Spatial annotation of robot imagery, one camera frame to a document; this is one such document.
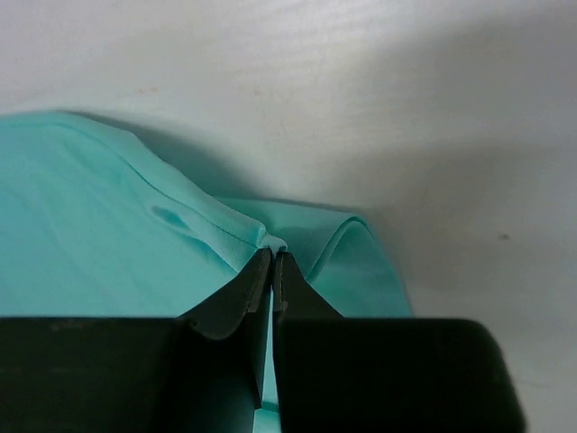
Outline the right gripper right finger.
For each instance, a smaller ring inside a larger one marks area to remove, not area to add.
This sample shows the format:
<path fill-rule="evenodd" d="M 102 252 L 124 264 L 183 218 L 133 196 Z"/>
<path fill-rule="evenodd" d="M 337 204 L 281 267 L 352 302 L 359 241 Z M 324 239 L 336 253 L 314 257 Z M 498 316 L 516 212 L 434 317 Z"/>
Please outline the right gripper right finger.
<path fill-rule="evenodd" d="M 460 318 L 346 318 L 290 253 L 272 283 L 273 359 L 285 432 L 522 432 L 496 339 Z"/>

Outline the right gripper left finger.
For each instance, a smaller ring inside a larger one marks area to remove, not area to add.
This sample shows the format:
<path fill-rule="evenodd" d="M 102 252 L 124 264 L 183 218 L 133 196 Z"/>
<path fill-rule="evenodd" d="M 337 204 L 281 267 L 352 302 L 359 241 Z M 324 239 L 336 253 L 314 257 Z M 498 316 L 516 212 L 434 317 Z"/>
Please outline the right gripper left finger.
<path fill-rule="evenodd" d="M 4 432 L 249 432 L 271 252 L 176 318 L 3 318 Z"/>

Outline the teal t shirt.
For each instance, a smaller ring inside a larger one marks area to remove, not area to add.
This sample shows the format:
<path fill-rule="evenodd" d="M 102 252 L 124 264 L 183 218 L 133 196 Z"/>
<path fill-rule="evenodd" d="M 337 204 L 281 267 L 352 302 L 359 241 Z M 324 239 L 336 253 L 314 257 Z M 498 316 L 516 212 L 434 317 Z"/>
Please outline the teal t shirt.
<path fill-rule="evenodd" d="M 137 136 L 64 113 L 1 120 L 3 318 L 176 318 L 271 252 L 262 403 L 280 431 L 272 289 L 279 254 L 346 318 L 407 318 L 403 285 L 360 217 L 215 198 Z"/>

